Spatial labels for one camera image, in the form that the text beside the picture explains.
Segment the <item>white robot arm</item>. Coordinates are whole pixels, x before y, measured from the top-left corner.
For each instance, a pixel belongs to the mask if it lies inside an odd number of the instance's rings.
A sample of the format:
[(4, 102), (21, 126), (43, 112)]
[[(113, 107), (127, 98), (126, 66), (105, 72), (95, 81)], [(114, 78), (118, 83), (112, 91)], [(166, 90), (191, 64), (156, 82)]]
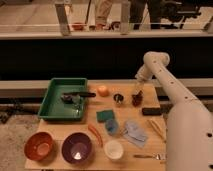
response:
[(167, 68), (166, 52), (149, 51), (135, 78), (156, 77), (173, 104), (167, 119), (166, 171), (213, 171), (213, 114)]

